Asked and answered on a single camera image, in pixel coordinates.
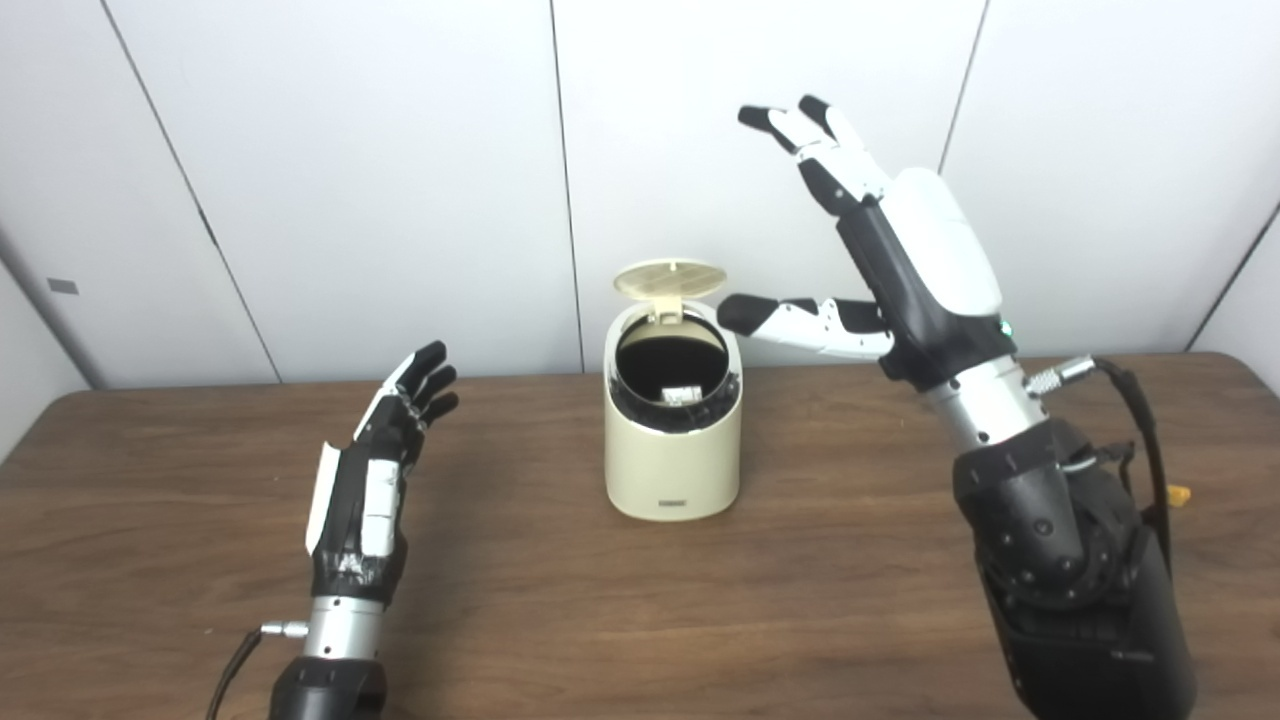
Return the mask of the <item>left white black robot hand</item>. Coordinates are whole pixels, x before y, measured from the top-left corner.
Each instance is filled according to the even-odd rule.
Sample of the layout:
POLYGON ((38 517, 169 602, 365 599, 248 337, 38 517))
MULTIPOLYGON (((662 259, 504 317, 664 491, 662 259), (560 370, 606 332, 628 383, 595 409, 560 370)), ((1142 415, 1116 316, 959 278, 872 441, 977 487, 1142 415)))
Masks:
POLYGON ((407 480, 429 428, 460 404, 456 378, 444 342, 417 348, 374 392, 351 442, 323 446, 305 532, 312 597, 392 602, 408 555, 407 480))

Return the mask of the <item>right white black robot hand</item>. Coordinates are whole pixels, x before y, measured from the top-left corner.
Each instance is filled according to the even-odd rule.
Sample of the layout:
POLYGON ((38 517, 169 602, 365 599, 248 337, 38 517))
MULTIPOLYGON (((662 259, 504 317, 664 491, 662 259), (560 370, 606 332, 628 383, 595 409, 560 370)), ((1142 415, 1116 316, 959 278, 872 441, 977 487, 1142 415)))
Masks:
POLYGON ((746 338, 877 361, 925 392, 1016 347, 1002 293, 964 211, 931 169, 890 176, 837 109, 808 95, 795 109, 746 105, 739 120, 795 161, 872 293, 845 299, 726 297, 718 324, 746 338))

